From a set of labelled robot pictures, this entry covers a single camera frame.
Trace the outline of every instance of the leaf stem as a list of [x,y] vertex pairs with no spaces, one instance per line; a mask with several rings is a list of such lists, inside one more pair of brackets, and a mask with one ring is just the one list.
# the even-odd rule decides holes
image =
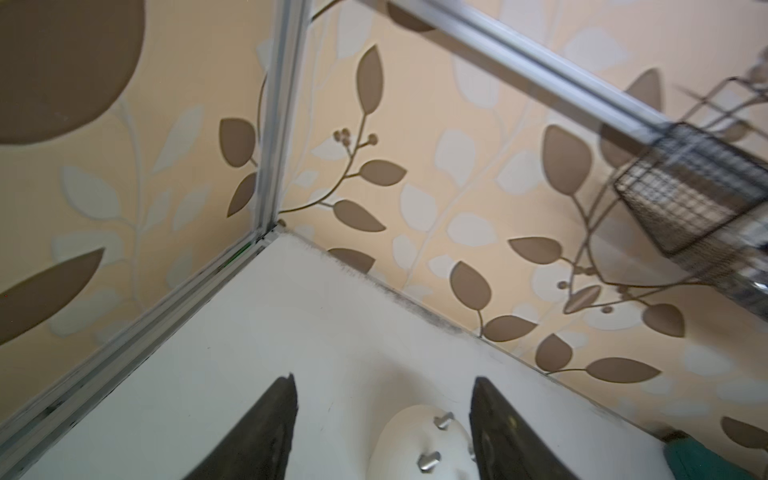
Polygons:
[[652,292],[646,292],[646,293],[643,293],[642,295],[632,296],[631,298],[628,298],[628,299],[625,299],[625,300],[615,300],[613,302],[606,302],[606,303],[595,303],[594,305],[590,305],[590,306],[585,307],[583,310],[586,310],[588,308],[598,308],[598,307],[602,307],[602,306],[610,306],[610,305],[616,305],[618,303],[626,303],[626,302],[633,302],[633,301],[634,302],[644,303],[644,301],[641,300],[641,299],[645,298],[646,296],[653,295],[654,293],[663,292],[665,290],[668,290],[668,289],[672,288],[673,286],[677,286],[677,284],[675,283],[673,285],[662,286],[661,288],[657,288],[657,289],[653,290]]
[[485,324],[482,321],[482,313],[480,312],[480,310],[476,310],[476,311],[478,313],[478,317],[480,318],[480,333],[478,334],[478,338],[481,339],[482,338],[482,331],[485,328]]
[[563,372],[586,372],[587,369],[562,369],[562,370],[555,370],[554,372],[547,372],[545,373],[546,376],[550,376],[553,373],[563,373]]
[[317,11],[317,13],[316,13],[315,15],[312,15],[312,18],[310,19],[310,23],[312,23],[312,22],[314,22],[315,20],[317,20],[318,18],[320,18],[320,16],[321,16],[323,13],[325,13],[325,12],[329,11],[329,10],[330,10],[330,9],[331,9],[331,8],[332,8],[332,7],[333,7],[335,4],[337,4],[337,3],[340,3],[341,1],[342,1],[342,0],[333,0],[333,1],[332,1],[332,2],[330,2],[328,5],[326,5],[326,6],[322,7],[320,10],[318,10],[318,11]]
[[[366,118],[367,117],[368,117],[367,114],[362,114],[362,119],[360,120],[360,127],[358,128],[358,132],[357,132],[357,138],[360,138],[360,136],[362,135],[363,129],[366,127]],[[346,168],[344,169],[344,172],[341,174],[341,178],[339,178],[339,181],[336,182],[336,185],[334,185],[333,188],[331,188],[331,190],[327,194],[323,195],[321,198],[318,198],[317,200],[315,200],[313,202],[310,202],[310,203],[308,203],[306,205],[302,205],[301,207],[289,208],[287,210],[281,210],[278,213],[279,214],[287,214],[289,212],[297,212],[299,210],[304,210],[306,208],[312,207],[314,205],[317,205],[317,204],[323,202],[325,199],[327,199],[328,197],[333,195],[333,192],[338,190],[338,188],[341,186],[342,182],[346,179],[346,175],[349,173],[349,169],[352,168],[352,163],[355,161],[355,156],[357,155],[358,149],[360,149],[360,144],[357,144],[357,143],[355,144],[355,149],[352,150],[352,151],[349,150],[349,146],[346,146],[346,153],[349,156],[349,161],[347,161],[347,163],[346,163]]]
[[129,219],[127,219],[125,217],[117,217],[117,218],[114,218],[112,220],[114,220],[116,222],[120,222],[120,223],[122,223],[124,225],[128,225],[131,228],[131,230],[133,230],[133,231],[135,231],[138,228],[136,225],[133,224],[133,222],[131,222]]
[[131,139],[131,147],[134,151],[134,164],[136,167],[136,223],[134,225],[134,254],[131,257],[131,289],[136,304],[141,312],[146,308],[139,298],[139,254],[141,252],[141,229],[143,226],[142,217],[144,215],[144,169],[141,161],[141,142],[139,140],[138,129],[128,107],[125,97],[120,97],[120,106],[123,111],[123,121],[128,129],[128,137]]

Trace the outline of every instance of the leaf pattern wallpaper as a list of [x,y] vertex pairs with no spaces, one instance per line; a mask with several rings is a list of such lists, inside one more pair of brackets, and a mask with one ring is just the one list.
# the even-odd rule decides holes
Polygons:
[[[671,118],[724,78],[768,82],[760,2],[469,3]],[[641,428],[762,475],[768,323],[661,257],[617,201],[641,146],[388,2],[315,12],[280,222]],[[750,134],[768,111],[745,115],[718,134],[768,157]]]
[[252,227],[273,3],[118,3],[0,2],[0,422]]

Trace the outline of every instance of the green object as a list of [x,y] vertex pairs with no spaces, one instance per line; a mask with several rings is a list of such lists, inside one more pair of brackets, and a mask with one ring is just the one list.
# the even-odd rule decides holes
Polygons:
[[754,480],[691,437],[675,439],[664,446],[664,457],[676,480]]

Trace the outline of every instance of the aluminum frame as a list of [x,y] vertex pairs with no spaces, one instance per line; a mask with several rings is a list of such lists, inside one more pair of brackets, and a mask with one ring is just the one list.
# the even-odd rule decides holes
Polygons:
[[310,25],[310,0],[276,2],[275,35],[266,84],[266,115],[257,178],[254,233],[257,239],[272,230],[280,208],[280,187],[296,96],[301,55]]
[[392,0],[415,17],[497,61],[633,139],[651,144],[672,120],[477,8],[456,0]]

